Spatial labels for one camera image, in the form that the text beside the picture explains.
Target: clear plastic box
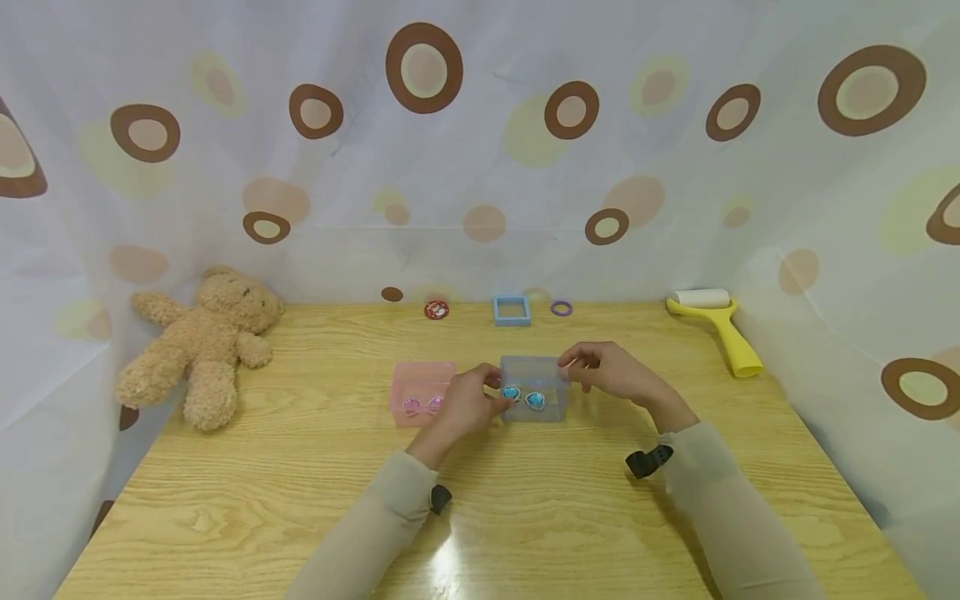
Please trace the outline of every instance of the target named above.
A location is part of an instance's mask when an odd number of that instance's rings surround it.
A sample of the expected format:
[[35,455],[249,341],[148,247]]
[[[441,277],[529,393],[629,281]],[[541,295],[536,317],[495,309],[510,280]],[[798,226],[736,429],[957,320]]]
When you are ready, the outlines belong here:
[[457,367],[453,363],[397,363],[390,412],[397,427],[422,427],[444,401]]
[[[503,356],[500,358],[503,380],[500,387],[519,388],[516,404],[503,414],[503,420],[556,422],[564,420],[570,384],[557,367],[557,358],[548,356]],[[531,408],[524,398],[533,392],[544,396],[543,407]]]

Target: lint roller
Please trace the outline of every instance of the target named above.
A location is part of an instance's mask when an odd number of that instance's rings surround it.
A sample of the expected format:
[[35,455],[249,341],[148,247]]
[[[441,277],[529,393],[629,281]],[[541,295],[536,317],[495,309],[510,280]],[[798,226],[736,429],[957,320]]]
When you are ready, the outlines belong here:
[[731,317],[736,312],[737,303],[727,290],[672,292],[666,299],[666,308],[675,315],[700,317],[713,322],[720,334],[720,342],[727,351],[734,377],[753,377],[763,371],[760,357],[733,326]]

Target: teddy bear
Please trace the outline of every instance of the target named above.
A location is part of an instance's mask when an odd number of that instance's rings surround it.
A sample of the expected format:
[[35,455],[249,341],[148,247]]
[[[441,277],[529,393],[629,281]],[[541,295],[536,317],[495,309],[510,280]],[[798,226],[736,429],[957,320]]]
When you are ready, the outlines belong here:
[[193,307],[157,292],[134,294],[131,305],[164,330],[120,371],[117,399],[130,408],[156,404],[186,375],[183,418],[201,431],[223,427],[233,416],[237,362],[251,369],[270,362],[270,343],[257,334],[284,310],[263,284],[226,266],[204,272]]

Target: teddy bear ear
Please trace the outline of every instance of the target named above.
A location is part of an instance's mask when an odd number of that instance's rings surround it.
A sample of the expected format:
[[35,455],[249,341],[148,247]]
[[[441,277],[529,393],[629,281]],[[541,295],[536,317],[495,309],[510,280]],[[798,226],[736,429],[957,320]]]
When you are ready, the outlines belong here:
[[207,268],[204,271],[204,279],[207,277],[213,277],[215,275],[222,275],[224,273],[236,273],[233,269],[227,265],[213,265],[212,267]]

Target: teddy bear arm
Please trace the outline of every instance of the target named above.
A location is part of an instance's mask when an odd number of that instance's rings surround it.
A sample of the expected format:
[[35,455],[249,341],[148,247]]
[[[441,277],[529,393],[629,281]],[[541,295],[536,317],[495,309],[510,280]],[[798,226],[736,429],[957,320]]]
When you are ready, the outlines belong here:
[[237,357],[245,367],[259,369],[273,358],[274,351],[270,342],[257,337],[248,331],[241,331],[237,336]]
[[159,292],[134,294],[131,298],[131,306],[136,314],[161,327],[170,326],[187,312],[187,309],[176,300]]

